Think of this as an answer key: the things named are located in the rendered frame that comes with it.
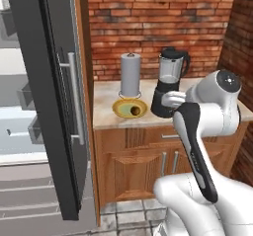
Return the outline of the black blender with clear jar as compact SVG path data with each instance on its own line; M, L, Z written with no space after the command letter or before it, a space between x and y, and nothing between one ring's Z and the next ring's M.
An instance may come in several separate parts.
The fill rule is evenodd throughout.
M186 50L176 50L168 46L159 54L159 76L151 104L151 112L160 118L170 118L174 111L161 104L162 96L170 91L178 91L180 79L188 72L190 55Z

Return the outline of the wooden drawer front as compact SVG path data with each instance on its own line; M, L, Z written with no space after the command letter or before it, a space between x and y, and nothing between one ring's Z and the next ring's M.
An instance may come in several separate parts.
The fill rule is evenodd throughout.
M244 133L245 133L246 125L241 124L236 132L229 136L208 136L203 138L204 143L217 143L217 144L234 144L237 142L241 142ZM168 142L168 141L179 141L179 138L174 139L163 139L161 138L161 134L170 135L170 134L178 134L172 125L159 127L153 134L153 137L156 142Z

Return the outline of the dark grey fridge door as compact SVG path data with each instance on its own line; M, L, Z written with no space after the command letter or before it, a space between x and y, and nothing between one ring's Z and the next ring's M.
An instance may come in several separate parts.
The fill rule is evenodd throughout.
M87 170L77 134L70 70L60 67L48 0L9 0L61 216L77 220Z

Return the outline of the yellow plate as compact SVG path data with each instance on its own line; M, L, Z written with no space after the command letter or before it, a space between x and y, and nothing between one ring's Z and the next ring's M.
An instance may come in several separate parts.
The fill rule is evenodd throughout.
M138 116L133 116L131 114L130 109L132 107L140 108L140 114ZM120 118L141 118L147 112L147 104L140 99L119 99L113 103L112 109L113 112Z

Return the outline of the grey fridge door bin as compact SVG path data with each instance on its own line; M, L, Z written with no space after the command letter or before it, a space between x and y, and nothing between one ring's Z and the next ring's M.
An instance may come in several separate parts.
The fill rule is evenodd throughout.
M31 142L33 144L43 144L42 130L38 118L34 118L28 126Z
M36 109L29 83L25 84L20 90L18 90L17 95L23 111L34 111Z

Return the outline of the wooden cupboard door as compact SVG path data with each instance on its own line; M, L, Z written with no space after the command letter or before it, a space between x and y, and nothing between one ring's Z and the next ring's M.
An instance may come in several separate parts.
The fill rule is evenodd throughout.
M228 176L228 159L231 152L231 146L229 144L217 144L217 143L204 143L208 154L210 155L211 162L213 166L224 176ZM167 165L165 167L165 174L171 175L173 161L174 161L174 152L179 151L177 169L174 174L181 173L191 173L192 169L188 161L186 152L181 143L178 143L177 146L174 146L173 149L168 153Z
M99 169L101 205L154 197L153 185L165 161L166 152L157 148L104 154Z

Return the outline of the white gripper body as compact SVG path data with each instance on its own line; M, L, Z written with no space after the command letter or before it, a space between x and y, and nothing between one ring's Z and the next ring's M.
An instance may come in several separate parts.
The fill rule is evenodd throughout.
M177 109L186 99L186 94L179 91L170 91L165 93L161 98L161 105L168 108Z

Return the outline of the grey paper towel roll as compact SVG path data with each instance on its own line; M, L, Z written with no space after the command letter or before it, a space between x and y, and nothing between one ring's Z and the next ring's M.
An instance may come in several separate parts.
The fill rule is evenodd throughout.
M127 52L121 55L121 88L122 98L138 98L140 82L140 55Z

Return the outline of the wooden panel with grille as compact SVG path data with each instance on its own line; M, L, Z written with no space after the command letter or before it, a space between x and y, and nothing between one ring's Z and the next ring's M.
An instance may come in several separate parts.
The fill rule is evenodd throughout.
M159 140L159 131L149 128L114 128L96 131L106 149L129 149L146 146Z

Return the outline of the white open fridge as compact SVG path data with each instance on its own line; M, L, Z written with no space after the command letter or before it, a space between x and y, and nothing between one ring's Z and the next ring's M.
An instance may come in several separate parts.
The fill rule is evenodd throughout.
M33 144L28 126L37 111L23 111L17 95L29 83L9 0L0 0L0 236L90 236L96 228L82 66L75 0L48 0L57 57L77 53L87 170L77 220L64 220L44 144Z

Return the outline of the wooden cabinet side panel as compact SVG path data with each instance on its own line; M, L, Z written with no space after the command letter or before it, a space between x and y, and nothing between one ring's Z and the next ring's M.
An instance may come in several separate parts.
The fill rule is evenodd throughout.
M101 225L100 202L98 191L98 179L96 169L96 149L93 131L93 102L94 102L94 80L93 62L91 50L91 36L89 24L88 0L75 0L77 34L80 49L80 62L82 66L82 84L84 94L84 107L86 114L86 129L88 134L89 153L91 160L91 173L93 182L93 194L95 202L96 225Z

